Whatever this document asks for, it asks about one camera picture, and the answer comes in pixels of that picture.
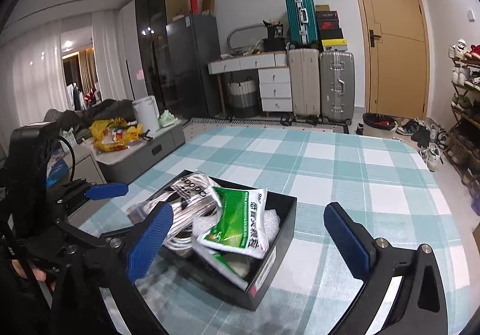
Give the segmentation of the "person's left hand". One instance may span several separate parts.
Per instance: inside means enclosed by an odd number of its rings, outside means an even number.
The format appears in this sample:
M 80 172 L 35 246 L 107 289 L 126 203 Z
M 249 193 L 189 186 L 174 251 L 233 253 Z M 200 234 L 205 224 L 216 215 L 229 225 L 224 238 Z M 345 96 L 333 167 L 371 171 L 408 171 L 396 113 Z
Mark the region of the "person's left hand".
M 28 288 L 29 287 L 28 276 L 26 272 L 24 272 L 24 269 L 22 268 L 18 259 L 13 259 L 11 261 L 11 265 L 13 266 L 13 269 L 16 271 L 16 273 L 22 279 L 24 279 L 24 281 L 22 282 L 22 284 L 24 285 L 24 288 Z M 55 281 L 52 281 L 51 283 L 47 282 L 47 273 L 37 268 L 32 262 L 29 262 L 29 266 L 32 270 L 33 275 L 35 275 L 36 280 L 41 283 L 46 283 L 47 289 L 49 289 L 51 292 L 54 292 L 56 287 L 56 282 Z

